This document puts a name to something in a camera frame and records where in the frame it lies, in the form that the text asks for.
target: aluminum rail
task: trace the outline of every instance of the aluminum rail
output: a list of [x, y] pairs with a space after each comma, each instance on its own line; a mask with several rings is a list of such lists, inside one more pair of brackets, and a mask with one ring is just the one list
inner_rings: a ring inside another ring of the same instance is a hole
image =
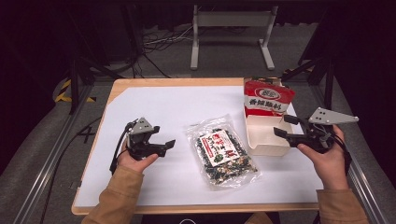
[[39, 172], [35, 180], [35, 183], [33, 184], [28, 196], [24, 201], [20, 209], [20, 212], [15, 217], [13, 222], [14, 224], [27, 223], [30, 215], [32, 215], [33, 211], [35, 210], [35, 206], [37, 205], [38, 200], [40, 199], [40, 196], [43, 193], [44, 188], [47, 186], [47, 183], [50, 180], [50, 177], [55, 169], [55, 165], [62, 155], [62, 151], [65, 147], [65, 141], [67, 140], [67, 137], [70, 134], [70, 130], [73, 127], [73, 124], [75, 123], [78, 114], [84, 105], [82, 103], [87, 100], [91, 90], [92, 90], [92, 86], [82, 87], [81, 94], [79, 96], [80, 104], [77, 106], [73, 115], [68, 116], [55, 142], [55, 145], [52, 147], [52, 150], [49, 153], [49, 156], [47, 157], [47, 160], [44, 163], [43, 168]]
[[[316, 100], [318, 101], [319, 105], [324, 107], [324, 95], [322, 91], [320, 90], [319, 86], [310, 86], [312, 93], [316, 97]], [[349, 176], [355, 185], [356, 191], [359, 193], [359, 196], [361, 198], [361, 201], [363, 203], [363, 206], [365, 208], [367, 216], [370, 218], [372, 223], [378, 223], [378, 224], [388, 224], [388, 219], [385, 217], [385, 215], [382, 213], [381, 209], [378, 206], [378, 203], [376, 202], [375, 196], [373, 194], [373, 190], [370, 187], [369, 182], [367, 181], [367, 178], [359, 166], [358, 161], [356, 160], [356, 157], [353, 155], [353, 152], [349, 150], [350, 156], [352, 158], [352, 163], [350, 164], [349, 167]]]

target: human hand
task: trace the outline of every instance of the human hand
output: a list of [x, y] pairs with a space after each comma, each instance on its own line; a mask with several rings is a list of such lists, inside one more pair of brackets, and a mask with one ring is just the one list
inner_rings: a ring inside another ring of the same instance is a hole
[[122, 144], [122, 152], [119, 155], [118, 165], [135, 170], [139, 173], [143, 173], [143, 171], [148, 168], [152, 163], [154, 163], [157, 159], [158, 155], [152, 154], [141, 161], [135, 160], [130, 156], [129, 151], [126, 148], [126, 142], [124, 142]]
[[[335, 134], [344, 142], [344, 133], [336, 125]], [[336, 143], [324, 153], [318, 153], [304, 144], [297, 146], [313, 163], [325, 189], [349, 189], [345, 173], [344, 150]]]

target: snack bag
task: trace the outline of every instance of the snack bag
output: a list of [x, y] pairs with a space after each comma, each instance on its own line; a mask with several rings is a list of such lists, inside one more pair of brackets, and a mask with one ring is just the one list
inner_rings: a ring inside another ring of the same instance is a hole
[[282, 116], [295, 92], [282, 86], [279, 78], [245, 79], [245, 115]]
[[213, 190], [237, 188], [261, 177], [233, 128], [231, 116], [203, 120], [186, 130], [201, 173]]

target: metal bracket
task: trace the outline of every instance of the metal bracket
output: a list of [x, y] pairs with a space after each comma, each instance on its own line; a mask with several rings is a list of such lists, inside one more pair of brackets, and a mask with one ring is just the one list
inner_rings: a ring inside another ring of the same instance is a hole
[[332, 125], [358, 121], [358, 117], [353, 117], [318, 107], [318, 109], [312, 114], [311, 118], [309, 118], [308, 122], [315, 124]]
[[147, 133], [152, 131], [154, 131], [154, 128], [145, 118], [141, 118], [140, 120], [138, 120], [136, 125], [132, 128], [133, 134]]

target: tan sleeve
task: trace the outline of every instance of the tan sleeve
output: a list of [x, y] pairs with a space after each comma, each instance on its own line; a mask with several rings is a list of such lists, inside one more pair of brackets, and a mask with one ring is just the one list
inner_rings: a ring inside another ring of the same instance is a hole
[[245, 224], [273, 224], [265, 212], [254, 213]]
[[369, 223], [351, 189], [319, 189], [317, 193], [321, 223]]
[[99, 204], [82, 223], [130, 223], [143, 183], [143, 175], [119, 166], [107, 188], [99, 196]]

